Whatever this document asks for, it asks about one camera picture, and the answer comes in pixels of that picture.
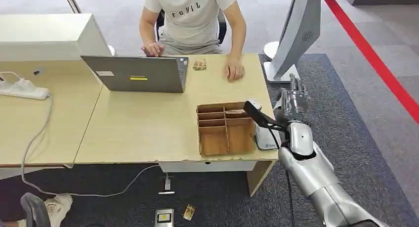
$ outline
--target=white cable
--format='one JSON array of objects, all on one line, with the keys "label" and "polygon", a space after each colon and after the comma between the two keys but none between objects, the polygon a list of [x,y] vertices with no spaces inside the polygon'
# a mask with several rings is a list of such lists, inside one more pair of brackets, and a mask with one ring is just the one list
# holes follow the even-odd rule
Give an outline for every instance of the white cable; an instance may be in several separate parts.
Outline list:
[{"label": "white cable", "polygon": [[48,110],[48,114],[46,117],[46,120],[42,126],[42,128],[38,131],[38,133],[36,133],[36,135],[29,141],[28,145],[26,146],[25,149],[25,154],[23,155],[22,158],[22,163],[21,163],[21,174],[20,176],[22,177],[22,182],[36,188],[39,192],[42,192],[44,194],[48,194],[48,195],[72,195],[72,196],[96,196],[96,197],[110,197],[110,196],[116,196],[116,195],[120,195],[123,194],[124,192],[126,192],[128,190],[128,188],[135,182],[135,180],[137,180],[137,178],[140,176],[140,174],[142,174],[142,172],[146,171],[147,169],[153,168],[153,167],[158,167],[159,165],[153,165],[153,166],[149,166],[143,170],[141,170],[137,176],[128,184],[128,186],[126,186],[126,188],[118,193],[113,193],[113,194],[109,194],[109,195],[99,195],[99,194],[77,194],[77,193],[54,193],[54,192],[49,192],[49,191],[43,191],[40,187],[38,187],[37,185],[27,181],[25,179],[25,161],[26,161],[26,156],[28,155],[29,152],[29,148],[31,147],[32,143],[42,134],[42,132],[45,130],[46,126],[48,125],[49,119],[51,117],[51,112],[52,112],[52,96],[51,94],[48,95],[49,98],[49,110]]},{"label": "white cable", "polygon": [[11,71],[1,71],[0,72],[0,75],[1,74],[13,74],[13,75],[15,75],[16,77],[18,77],[19,79],[23,79],[22,77],[20,77],[18,74],[16,74],[16,73],[14,73],[14,72],[11,72]]}]

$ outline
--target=man's arm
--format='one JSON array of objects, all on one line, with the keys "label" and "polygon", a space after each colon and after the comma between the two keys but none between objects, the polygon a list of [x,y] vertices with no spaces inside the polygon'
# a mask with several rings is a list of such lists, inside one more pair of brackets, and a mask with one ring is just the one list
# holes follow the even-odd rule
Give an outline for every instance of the man's arm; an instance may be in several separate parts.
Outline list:
[{"label": "man's arm", "polygon": [[140,18],[140,35],[144,46],[141,49],[147,56],[160,56],[163,54],[163,46],[156,42],[156,34],[154,33],[154,25],[156,24],[159,13],[154,13],[146,7]]},{"label": "man's arm", "polygon": [[226,73],[229,80],[236,80],[244,75],[244,67],[241,63],[243,44],[246,38],[246,22],[240,11],[239,4],[234,2],[224,10],[232,31],[231,50],[228,56]]}]

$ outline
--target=desk drawer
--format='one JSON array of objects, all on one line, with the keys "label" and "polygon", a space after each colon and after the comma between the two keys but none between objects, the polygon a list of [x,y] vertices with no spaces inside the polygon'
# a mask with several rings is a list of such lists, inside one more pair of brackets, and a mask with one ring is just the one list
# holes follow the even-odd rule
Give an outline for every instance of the desk drawer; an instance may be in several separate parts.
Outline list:
[{"label": "desk drawer", "polygon": [[161,162],[165,173],[252,171],[257,161]]}]

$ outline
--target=black cable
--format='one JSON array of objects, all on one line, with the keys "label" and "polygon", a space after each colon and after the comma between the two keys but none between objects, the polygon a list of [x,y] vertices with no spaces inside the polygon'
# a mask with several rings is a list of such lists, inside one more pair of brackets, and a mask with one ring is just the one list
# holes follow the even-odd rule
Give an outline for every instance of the black cable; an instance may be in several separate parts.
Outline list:
[{"label": "black cable", "polygon": [[[278,144],[278,141],[276,140],[276,137],[274,135],[274,133],[272,132],[272,129],[268,129],[269,132],[271,133],[272,137],[274,138],[276,147],[278,148],[278,150],[281,148]],[[290,212],[291,212],[291,225],[293,227],[295,227],[295,220],[294,220],[294,206],[293,206],[293,193],[292,193],[292,189],[291,189],[291,181],[290,181],[290,174],[288,173],[288,171],[285,169],[285,176],[287,176],[287,185],[288,185],[288,199],[290,200]]]},{"label": "black cable", "polygon": [[285,176],[287,176],[288,199],[290,200],[291,225],[293,227],[295,227],[294,207],[293,207],[293,193],[292,193],[292,190],[291,190],[290,174],[288,174],[288,171],[287,170],[285,170]]}]

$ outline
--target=white t-shirt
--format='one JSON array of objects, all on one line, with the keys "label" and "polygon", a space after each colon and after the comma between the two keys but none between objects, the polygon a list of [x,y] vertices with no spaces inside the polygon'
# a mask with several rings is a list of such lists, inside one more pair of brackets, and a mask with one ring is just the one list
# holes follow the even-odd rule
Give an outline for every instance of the white t-shirt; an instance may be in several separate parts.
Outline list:
[{"label": "white t-shirt", "polygon": [[166,13],[164,34],[176,42],[199,45],[216,39],[219,10],[236,0],[145,0],[144,7]]}]

